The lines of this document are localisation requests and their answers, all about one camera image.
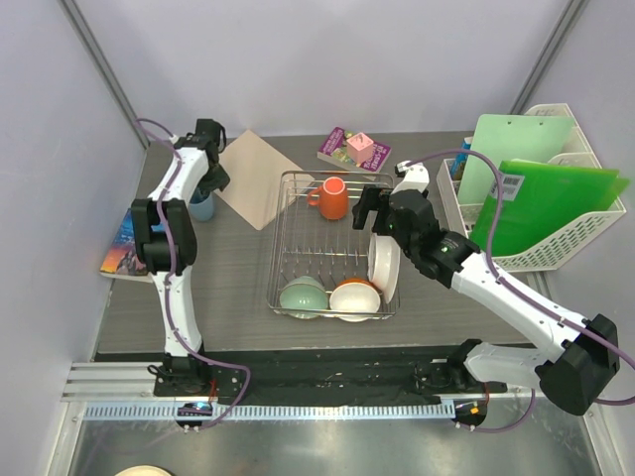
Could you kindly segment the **blue plastic cup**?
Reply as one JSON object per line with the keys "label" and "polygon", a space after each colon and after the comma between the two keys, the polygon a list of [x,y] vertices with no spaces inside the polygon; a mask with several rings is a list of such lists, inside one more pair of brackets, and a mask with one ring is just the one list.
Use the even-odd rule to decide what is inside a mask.
{"label": "blue plastic cup", "polygon": [[190,215],[193,219],[205,222],[212,219],[215,211],[212,192],[197,188],[190,199]]}

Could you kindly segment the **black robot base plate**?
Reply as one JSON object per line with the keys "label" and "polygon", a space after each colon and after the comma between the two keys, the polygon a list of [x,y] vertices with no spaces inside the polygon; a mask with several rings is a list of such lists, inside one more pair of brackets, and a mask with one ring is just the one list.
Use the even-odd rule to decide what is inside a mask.
{"label": "black robot base plate", "polygon": [[504,383],[479,384],[453,374],[457,346],[213,352],[226,365],[190,357],[171,370],[150,365],[157,397],[215,396],[223,405],[370,407],[435,404],[453,394],[503,394]]}

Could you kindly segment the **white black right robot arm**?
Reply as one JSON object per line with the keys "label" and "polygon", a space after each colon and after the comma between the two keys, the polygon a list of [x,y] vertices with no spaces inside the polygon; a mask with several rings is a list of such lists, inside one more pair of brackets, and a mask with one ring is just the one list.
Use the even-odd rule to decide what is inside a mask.
{"label": "white black right robot arm", "polygon": [[408,258],[420,274],[490,309],[529,339],[532,349],[463,342],[447,376],[459,391],[500,382],[541,391],[562,411],[582,416],[620,367],[616,325],[565,309],[496,267],[463,235],[442,229],[423,191],[363,188],[352,208],[355,229],[369,212],[372,231]]}

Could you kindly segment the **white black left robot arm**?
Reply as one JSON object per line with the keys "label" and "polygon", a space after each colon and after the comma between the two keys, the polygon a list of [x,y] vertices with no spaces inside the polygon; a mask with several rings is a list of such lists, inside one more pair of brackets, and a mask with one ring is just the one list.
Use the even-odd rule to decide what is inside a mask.
{"label": "white black left robot arm", "polygon": [[190,205],[197,190],[210,193],[228,186],[230,178],[219,164],[226,134],[219,122],[198,119],[192,133],[170,133],[161,144],[172,161],[148,197],[134,199],[130,207],[136,256],[155,284],[165,325],[162,364],[148,371],[156,379],[156,396],[198,396],[209,388],[211,372],[202,360],[204,345],[191,296],[197,241]]}

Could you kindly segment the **orange ceramic mug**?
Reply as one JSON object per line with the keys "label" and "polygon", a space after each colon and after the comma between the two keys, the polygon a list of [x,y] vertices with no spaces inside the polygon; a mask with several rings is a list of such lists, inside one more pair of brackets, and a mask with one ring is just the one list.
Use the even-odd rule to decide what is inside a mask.
{"label": "orange ceramic mug", "polygon": [[309,192],[307,202],[310,206],[316,206],[323,218],[339,220],[348,211],[348,189],[342,178],[329,177]]}

